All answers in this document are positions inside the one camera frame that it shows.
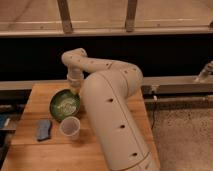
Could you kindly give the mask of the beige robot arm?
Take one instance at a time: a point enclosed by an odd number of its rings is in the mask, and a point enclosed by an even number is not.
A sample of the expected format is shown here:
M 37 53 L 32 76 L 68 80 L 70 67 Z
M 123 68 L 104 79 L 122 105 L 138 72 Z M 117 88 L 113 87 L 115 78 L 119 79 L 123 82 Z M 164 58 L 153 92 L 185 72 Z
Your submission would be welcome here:
M 143 74 L 134 64 L 90 58 L 84 49 L 66 51 L 72 90 L 82 92 L 90 124 L 110 171 L 160 171 L 126 99 L 142 86 Z

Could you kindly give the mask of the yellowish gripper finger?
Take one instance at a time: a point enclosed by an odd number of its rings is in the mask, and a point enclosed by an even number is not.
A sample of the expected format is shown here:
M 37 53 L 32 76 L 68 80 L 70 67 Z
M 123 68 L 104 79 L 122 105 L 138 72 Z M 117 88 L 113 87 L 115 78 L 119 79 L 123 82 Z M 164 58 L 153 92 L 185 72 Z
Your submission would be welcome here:
M 71 91 L 74 95 L 79 95 L 79 93 L 80 93 L 80 88 L 73 88 L 73 87 L 70 87 L 70 91 Z

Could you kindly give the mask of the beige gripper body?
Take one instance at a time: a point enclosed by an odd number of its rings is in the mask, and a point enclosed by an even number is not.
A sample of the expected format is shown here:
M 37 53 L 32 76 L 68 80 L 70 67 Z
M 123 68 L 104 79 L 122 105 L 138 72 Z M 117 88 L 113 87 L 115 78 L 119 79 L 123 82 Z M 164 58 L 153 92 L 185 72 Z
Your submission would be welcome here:
M 69 69 L 67 80 L 73 88 L 80 88 L 84 80 L 83 71 L 79 68 Z

